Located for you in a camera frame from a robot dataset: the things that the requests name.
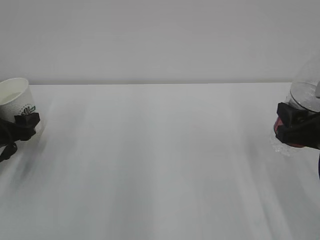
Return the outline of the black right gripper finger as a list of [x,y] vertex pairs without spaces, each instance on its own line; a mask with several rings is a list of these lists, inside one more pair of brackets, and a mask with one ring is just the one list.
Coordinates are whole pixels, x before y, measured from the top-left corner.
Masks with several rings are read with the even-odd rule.
[[294,148],[320,148],[320,114],[298,109],[287,103],[277,105],[277,119],[273,126],[275,137]]

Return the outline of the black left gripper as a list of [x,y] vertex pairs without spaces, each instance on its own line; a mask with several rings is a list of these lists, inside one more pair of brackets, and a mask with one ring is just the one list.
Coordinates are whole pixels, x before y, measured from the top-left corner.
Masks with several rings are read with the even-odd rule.
[[9,160],[17,150],[16,141],[28,141],[36,134],[36,126],[40,122],[38,112],[29,115],[15,115],[15,122],[0,119],[0,146],[4,150],[0,154],[0,162]]

